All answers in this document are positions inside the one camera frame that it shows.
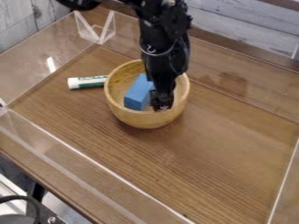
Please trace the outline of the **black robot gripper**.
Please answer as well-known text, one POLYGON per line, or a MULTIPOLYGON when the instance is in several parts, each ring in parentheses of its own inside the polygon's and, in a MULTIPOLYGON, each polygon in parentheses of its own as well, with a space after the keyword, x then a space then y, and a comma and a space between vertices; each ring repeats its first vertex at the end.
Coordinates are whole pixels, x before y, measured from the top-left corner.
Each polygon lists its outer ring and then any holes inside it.
POLYGON ((172 109, 174 97, 162 100, 160 95, 172 95, 174 93, 177 77, 189 70, 190 39, 178 38, 174 42, 168 42, 162 47, 158 47, 141 38, 139 44, 146 73, 154 82, 157 90, 150 91, 150 105, 155 111, 172 109))

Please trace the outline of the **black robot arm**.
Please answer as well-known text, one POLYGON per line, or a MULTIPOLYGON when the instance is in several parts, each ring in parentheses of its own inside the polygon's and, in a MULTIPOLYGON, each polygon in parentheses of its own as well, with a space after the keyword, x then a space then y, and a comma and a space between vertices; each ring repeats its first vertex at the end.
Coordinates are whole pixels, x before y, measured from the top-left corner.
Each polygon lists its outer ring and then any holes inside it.
POLYGON ((118 0, 129 5, 139 21, 139 47, 147 79, 154 82, 150 93, 155 110, 174 106, 177 78, 190 66, 189 30, 193 16, 185 0, 118 0))

